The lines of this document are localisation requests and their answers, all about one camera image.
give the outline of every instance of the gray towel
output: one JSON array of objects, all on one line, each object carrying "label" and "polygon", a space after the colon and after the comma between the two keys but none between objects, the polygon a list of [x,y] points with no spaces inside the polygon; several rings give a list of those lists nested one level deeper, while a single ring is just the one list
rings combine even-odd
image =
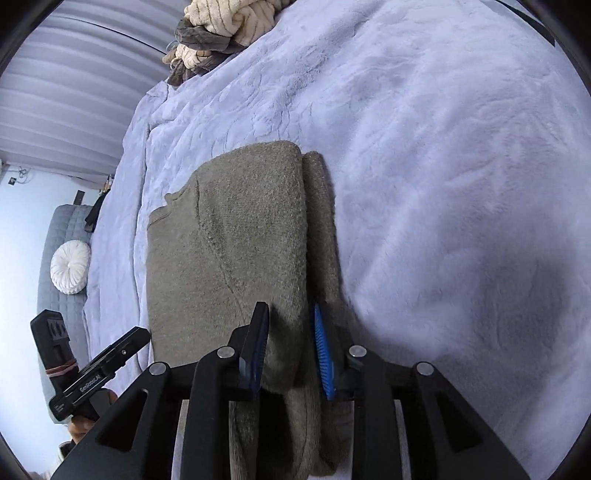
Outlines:
[{"label": "gray towel", "polygon": [[202,25],[193,26],[187,18],[182,18],[178,22],[174,36],[179,43],[191,47],[193,50],[213,50],[232,54],[246,48],[234,42],[231,37],[211,33]]},{"label": "gray towel", "polygon": [[330,475],[340,451],[323,404],[311,308],[338,321],[332,199],[322,158],[289,142],[251,145],[201,166],[148,227],[147,297],[156,360],[199,360],[271,305],[259,404],[230,407],[232,478]]}]

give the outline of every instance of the pile of blankets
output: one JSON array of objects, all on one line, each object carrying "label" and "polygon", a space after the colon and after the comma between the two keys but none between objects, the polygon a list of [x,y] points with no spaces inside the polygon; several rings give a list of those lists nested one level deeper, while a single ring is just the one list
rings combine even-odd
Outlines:
[{"label": "pile of blankets", "polygon": [[178,23],[178,44],[163,58],[179,86],[204,75],[275,26],[275,15],[295,0],[192,0]]}]

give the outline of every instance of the white fluffy blanket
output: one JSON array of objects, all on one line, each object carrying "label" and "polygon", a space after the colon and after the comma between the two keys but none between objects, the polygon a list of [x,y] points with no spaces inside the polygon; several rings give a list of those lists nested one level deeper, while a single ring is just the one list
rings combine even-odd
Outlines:
[{"label": "white fluffy blanket", "polygon": [[434,363],[548,478],[591,411],[591,101],[501,10],[298,0],[213,73],[153,88],[92,242],[91,355],[149,324],[146,224],[164,195],[221,153],[291,140],[326,159],[358,340]]}]

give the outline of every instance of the handheld camera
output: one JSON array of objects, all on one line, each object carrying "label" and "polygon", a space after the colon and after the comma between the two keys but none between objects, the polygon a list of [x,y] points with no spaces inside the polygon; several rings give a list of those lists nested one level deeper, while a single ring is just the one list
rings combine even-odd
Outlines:
[{"label": "handheld camera", "polygon": [[49,409],[58,421],[70,415],[98,420],[110,405],[108,391],[102,387],[151,338],[146,329],[134,327],[80,370],[61,313],[43,310],[31,322],[31,331],[56,391]]}]

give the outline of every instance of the tufted pillow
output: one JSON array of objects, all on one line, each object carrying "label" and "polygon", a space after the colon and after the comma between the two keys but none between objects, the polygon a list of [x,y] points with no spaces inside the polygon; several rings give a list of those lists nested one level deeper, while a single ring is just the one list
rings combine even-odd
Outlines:
[{"label": "tufted pillow", "polygon": [[80,240],[70,240],[56,250],[51,259],[51,281],[67,295],[78,293],[86,287],[90,247]]}]

